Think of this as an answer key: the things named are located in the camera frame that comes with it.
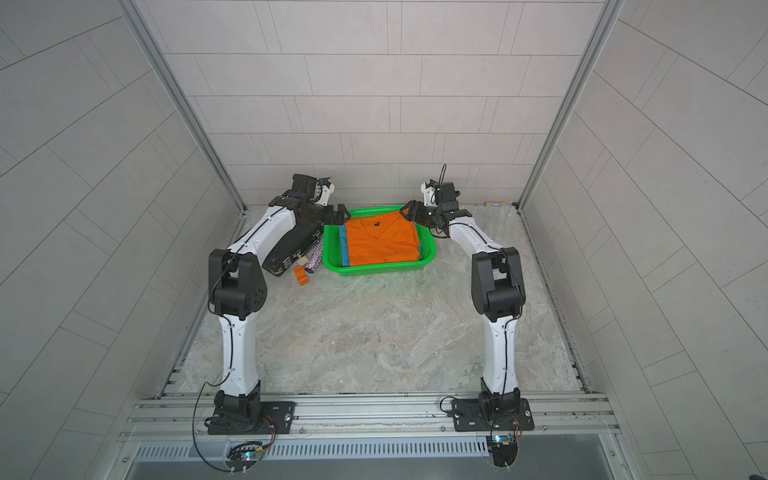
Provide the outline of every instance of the folded orange shirt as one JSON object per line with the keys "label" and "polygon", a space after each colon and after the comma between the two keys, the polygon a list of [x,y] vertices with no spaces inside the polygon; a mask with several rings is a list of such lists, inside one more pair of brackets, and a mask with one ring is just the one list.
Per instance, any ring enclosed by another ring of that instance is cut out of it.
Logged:
{"label": "folded orange shirt", "polygon": [[350,266],[419,259],[421,241],[416,225],[400,212],[353,218],[345,226]]}

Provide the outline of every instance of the small orange object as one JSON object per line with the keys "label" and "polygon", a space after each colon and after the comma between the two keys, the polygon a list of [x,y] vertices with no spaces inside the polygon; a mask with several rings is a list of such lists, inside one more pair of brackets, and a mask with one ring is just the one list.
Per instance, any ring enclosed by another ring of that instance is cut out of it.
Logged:
{"label": "small orange object", "polygon": [[296,274],[296,279],[299,280],[299,285],[306,285],[310,282],[309,277],[304,272],[303,266],[297,266],[293,269],[293,272]]}

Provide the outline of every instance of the wall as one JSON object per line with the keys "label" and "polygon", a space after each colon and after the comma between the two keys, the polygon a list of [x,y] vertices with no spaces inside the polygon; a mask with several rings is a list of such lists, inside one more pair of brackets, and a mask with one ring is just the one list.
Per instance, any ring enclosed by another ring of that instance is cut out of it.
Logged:
{"label": "wall", "polygon": [[525,209],[646,478],[768,472],[766,31],[765,2],[627,0]]}
{"label": "wall", "polygon": [[249,204],[291,174],[392,203],[450,164],[516,201],[602,3],[140,0]]}
{"label": "wall", "polygon": [[113,2],[3,2],[0,29],[2,476],[83,478],[237,211]]}

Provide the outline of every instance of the ventilation grille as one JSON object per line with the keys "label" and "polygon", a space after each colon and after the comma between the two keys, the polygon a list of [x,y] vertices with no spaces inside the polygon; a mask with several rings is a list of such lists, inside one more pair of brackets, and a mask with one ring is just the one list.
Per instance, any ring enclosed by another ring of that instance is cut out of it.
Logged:
{"label": "ventilation grille", "polygon": [[[198,442],[208,461],[242,441]],[[264,460],[319,460],[324,458],[487,457],[485,437],[443,436],[405,439],[284,439],[276,440]],[[142,442],[135,462],[190,462],[199,460],[192,441]]]}

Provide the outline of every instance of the green basket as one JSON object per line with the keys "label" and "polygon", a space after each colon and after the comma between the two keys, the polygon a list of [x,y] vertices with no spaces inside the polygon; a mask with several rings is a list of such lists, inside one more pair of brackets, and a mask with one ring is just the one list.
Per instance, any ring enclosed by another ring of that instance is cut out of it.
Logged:
{"label": "green basket", "polygon": [[[373,217],[374,215],[396,212],[401,207],[368,207],[350,210],[352,218]],[[418,270],[435,258],[435,239],[429,229],[416,225],[419,240],[422,242],[422,259],[417,262],[376,263],[373,265],[342,266],[341,264],[341,239],[339,238],[338,225],[326,225],[325,238],[323,239],[323,263],[328,270],[341,276],[371,275],[373,273],[407,272]]]}

